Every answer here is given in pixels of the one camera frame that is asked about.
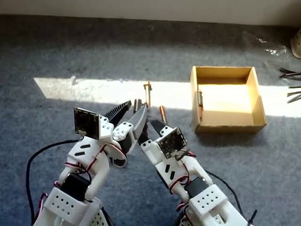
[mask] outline white wall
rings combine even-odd
[[[0,0],[0,14],[301,26],[301,0]]]

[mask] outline cardboard box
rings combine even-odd
[[[196,133],[256,133],[267,125],[254,67],[194,66],[190,81]],[[202,119],[198,90],[203,99]]]

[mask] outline gray carpet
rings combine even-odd
[[[68,101],[63,90],[62,98],[46,98],[34,78],[189,82],[193,65],[233,65],[255,66],[260,85],[286,86],[278,68],[301,69],[289,50],[295,32],[284,27],[0,16],[0,225],[30,224],[27,160],[45,145],[76,137],[72,108],[105,113],[114,106]],[[187,123],[190,111],[167,108],[166,113],[170,125],[182,129],[201,165],[235,189],[245,215],[258,209],[255,225],[300,223],[301,115],[268,115],[268,126],[256,135],[198,136]],[[50,192],[71,147],[53,148],[33,163],[35,206],[42,192]],[[128,159],[126,169],[111,167],[99,191],[111,218],[124,226],[172,225],[178,197],[168,192],[139,147]],[[216,183],[234,203],[228,189]]]

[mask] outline screw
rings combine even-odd
[[[151,105],[151,84],[150,81],[147,81],[146,84],[143,85],[144,89],[145,89],[145,97],[146,97],[146,104],[148,107],[150,107]]]

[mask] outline white robotic arm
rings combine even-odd
[[[108,159],[115,166],[123,167],[126,154],[134,148],[145,125],[147,106],[142,105],[129,121],[117,126],[130,106],[130,101],[125,102],[104,116],[74,109],[75,130],[84,138],[68,153],[65,169],[55,182],[35,226],[113,225],[95,195],[108,176]]]
[[[227,196],[215,185],[189,150],[179,128],[159,120],[151,121],[161,135],[155,141],[141,137],[140,146],[172,194],[178,194],[184,207],[183,226],[249,226]]]

